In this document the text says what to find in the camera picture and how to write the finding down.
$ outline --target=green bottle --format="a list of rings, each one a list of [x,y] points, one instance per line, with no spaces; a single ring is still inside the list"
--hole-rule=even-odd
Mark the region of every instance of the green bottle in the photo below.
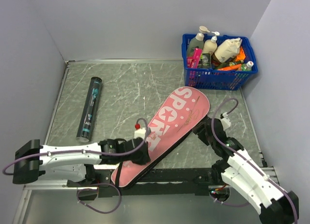
[[[248,61],[246,64],[242,64],[237,71],[251,71],[253,66],[254,63],[252,61]]]

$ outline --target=orange item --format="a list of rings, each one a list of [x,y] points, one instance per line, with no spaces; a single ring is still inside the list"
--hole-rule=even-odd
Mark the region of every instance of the orange item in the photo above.
[[[235,59],[233,60],[234,62],[240,61],[240,60],[244,60],[246,58],[246,55],[243,51],[242,46],[240,47],[240,52],[239,54],[235,57]]]
[[[241,67],[241,64],[238,65],[232,65],[232,66],[228,66],[228,67],[224,67],[221,69],[218,69],[219,71],[230,71],[230,70],[237,70]]]

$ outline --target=white wall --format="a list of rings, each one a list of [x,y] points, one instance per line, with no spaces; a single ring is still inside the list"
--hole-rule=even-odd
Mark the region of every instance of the white wall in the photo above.
[[[65,67],[30,3],[0,0],[1,169],[28,140],[44,139]],[[0,176],[1,223],[12,222],[21,192]]]
[[[250,41],[258,78],[245,96],[264,156],[281,185],[300,199],[310,223],[309,0],[271,0]]]
[[[251,36],[270,0],[32,0],[65,60],[181,58],[206,25]]]

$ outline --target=bottle cap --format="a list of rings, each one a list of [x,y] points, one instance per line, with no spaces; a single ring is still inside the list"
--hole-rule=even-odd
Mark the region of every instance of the bottle cap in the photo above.
[[[200,27],[199,27],[199,31],[200,31],[201,33],[210,32],[210,31],[207,29],[207,27],[205,27],[205,26],[200,26]]]
[[[203,38],[204,38],[203,33],[201,33],[201,32],[197,33],[197,35],[196,35],[196,39],[197,39],[197,40],[203,41]]]
[[[252,61],[248,61],[247,62],[247,67],[251,68],[252,66],[254,66],[254,63]]]
[[[217,41],[217,36],[219,36],[219,32],[212,32],[215,36],[211,38],[211,42],[215,43]]]

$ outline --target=red cap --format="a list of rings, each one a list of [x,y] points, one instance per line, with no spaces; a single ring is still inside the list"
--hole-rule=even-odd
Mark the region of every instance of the red cap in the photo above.
[[[135,124],[135,128],[138,130],[139,128],[141,128],[140,124]]]

